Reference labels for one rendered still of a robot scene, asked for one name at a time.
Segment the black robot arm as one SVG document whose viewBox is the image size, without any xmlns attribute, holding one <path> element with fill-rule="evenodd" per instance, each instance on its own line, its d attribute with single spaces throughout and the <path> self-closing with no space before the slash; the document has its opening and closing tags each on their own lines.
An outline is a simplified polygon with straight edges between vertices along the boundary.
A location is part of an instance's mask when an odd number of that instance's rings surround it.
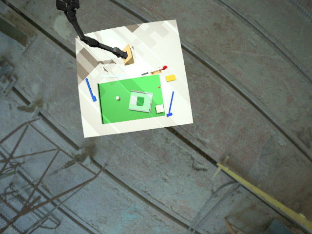
<svg viewBox="0 0 312 234">
<path fill-rule="evenodd" d="M 67 3 L 67 5 L 66 5 Z M 67 16 L 67 19 L 69 20 L 69 22 L 73 25 L 75 31 L 77 32 L 79 39 L 81 41 L 83 41 L 85 44 L 89 45 L 90 47 L 98 47 L 101 49 L 104 49 L 106 51 L 112 52 L 113 55 L 116 55 L 116 57 L 121 57 L 123 59 L 127 59 L 128 54 L 127 51 L 123 52 L 121 51 L 120 48 L 118 47 L 109 47 L 108 45 L 99 43 L 97 40 L 87 37 L 83 34 L 78 22 L 77 22 L 77 18 L 76 18 L 76 10 L 74 10 L 75 8 L 71 8 L 69 7 L 70 0 L 56 0 L 56 7 L 58 10 L 62 10 L 64 11 L 64 14 Z M 68 13 L 67 13 L 68 12 Z"/>
</svg>

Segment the green flat mat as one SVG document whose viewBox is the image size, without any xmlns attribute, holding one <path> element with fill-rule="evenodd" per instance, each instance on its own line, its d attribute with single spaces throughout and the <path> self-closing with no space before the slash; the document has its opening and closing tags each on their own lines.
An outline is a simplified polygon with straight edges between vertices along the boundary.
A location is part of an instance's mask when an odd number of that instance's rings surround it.
<svg viewBox="0 0 312 234">
<path fill-rule="evenodd" d="M 165 112 L 156 112 L 156 106 L 163 104 L 159 75 L 100 83 L 99 90 L 103 124 L 165 116 Z M 131 90 L 153 93 L 150 113 L 128 109 Z"/>
</svg>

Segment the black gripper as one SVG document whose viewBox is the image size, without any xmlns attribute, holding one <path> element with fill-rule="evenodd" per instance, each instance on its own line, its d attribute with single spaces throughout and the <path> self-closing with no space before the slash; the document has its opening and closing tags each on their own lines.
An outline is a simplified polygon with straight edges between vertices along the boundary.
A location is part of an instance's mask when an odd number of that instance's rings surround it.
<svg viewBox="0 0 312 234">
<path fill-rule="evenodd" d="M 68 6 L 71 8 L 79 9 L 79 0 L 70 0 L 70 3 Z"/>
</svg>

